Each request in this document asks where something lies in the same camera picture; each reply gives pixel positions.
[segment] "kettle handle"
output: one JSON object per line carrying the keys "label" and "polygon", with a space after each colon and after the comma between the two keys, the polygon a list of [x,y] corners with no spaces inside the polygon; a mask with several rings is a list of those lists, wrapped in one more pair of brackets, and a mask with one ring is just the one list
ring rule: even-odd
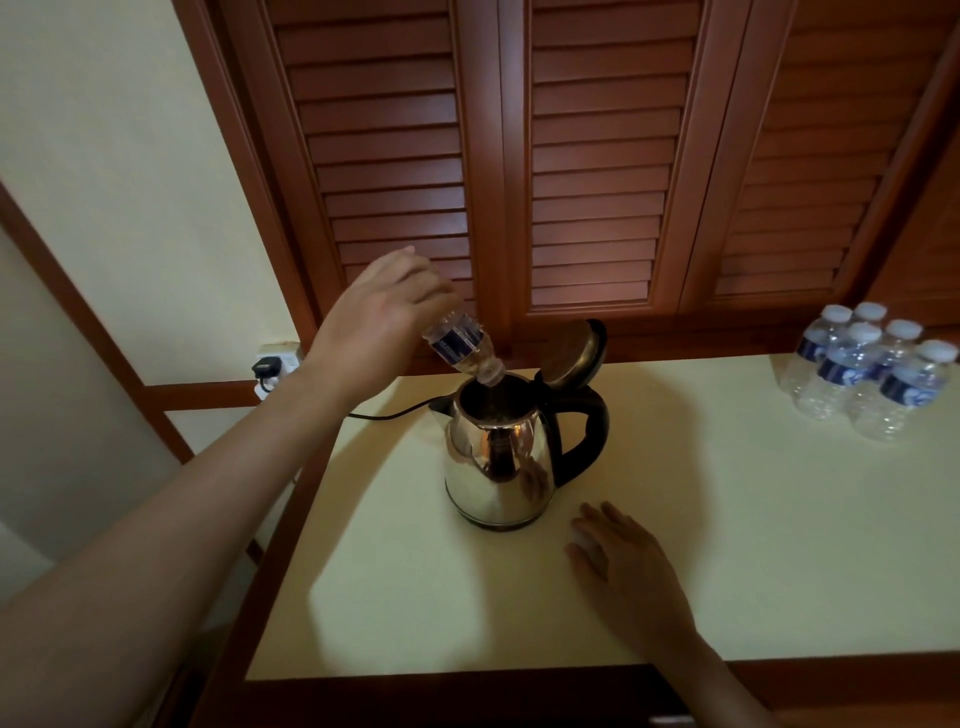
{"label": "kettle handle", "polygon": [[[548,431],[553,429],[554,442],[550,443],[553,479],[560,488],[589,468],[600,457],[610,434],[610,414],[603,399],[589,387],[581,387],[572,392],[555,394],[543,408],[550,417]],[[560,439],[560,428],[556,415],[560,412],[582,412],[587,415],[587,428],[584,439],[570,450],[564,452]]]}

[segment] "forearm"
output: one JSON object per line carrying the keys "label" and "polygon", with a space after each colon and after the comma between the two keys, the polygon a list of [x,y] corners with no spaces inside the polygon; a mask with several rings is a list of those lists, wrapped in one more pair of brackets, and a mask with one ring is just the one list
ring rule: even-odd
{"label": "forearm", "polygon": [[312,372],[291,376],[0,614],[0,725],[132,717],[176,663],[276,496],[336,436],[346,411],[323,388]]}
{"label": "forearm", "polygon": [[699,636],[654,661],[702,728],[779,728],[780,723]]}

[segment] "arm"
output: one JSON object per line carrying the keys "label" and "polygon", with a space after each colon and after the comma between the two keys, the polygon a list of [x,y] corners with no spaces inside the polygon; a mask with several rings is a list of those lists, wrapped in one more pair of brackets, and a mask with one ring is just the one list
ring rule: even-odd
{"label": "arm", "polygon": [[780,724],[697,633],[677,574],[646,529],[609,503],[584,503],[573,526],[596,544],[588,555],[566,547],[574,574],[601,619],[648,659],[704,728]]}
{"label": "arm", "polygon": [[0,613],[0,726],[131,720],[297,468],[459,301],[399,251],[341,296],[303,365],[154,497]]}

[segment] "black plug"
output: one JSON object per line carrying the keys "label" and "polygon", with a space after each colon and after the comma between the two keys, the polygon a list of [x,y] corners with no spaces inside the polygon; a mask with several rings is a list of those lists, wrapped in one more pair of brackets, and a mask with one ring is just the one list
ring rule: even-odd
{"label": "black plug", "polygon": [[263,381],[272,376],[280,376],[280,372],[283,370],[283,362],[280,361],[279,356],[264,356],[252,366],[252,369],[253,375]]}

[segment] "countertop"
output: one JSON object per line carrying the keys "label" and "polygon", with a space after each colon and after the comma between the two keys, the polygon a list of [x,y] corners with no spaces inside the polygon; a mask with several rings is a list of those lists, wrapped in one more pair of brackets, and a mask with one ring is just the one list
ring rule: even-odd
{"label": "countertop", "polygon": [[[881,445],[797,412],[782,363],[605,365],[603,454],[512,533],[449,502],[427,410],[347,420],[247,679],[635,662],[563,554],[579,503],[605,498],[660,538],[725,659],[960,648],[960,385]],[[358,411],[462,380],[404,377]],[[561,417],[569,448],[582,416]]]}

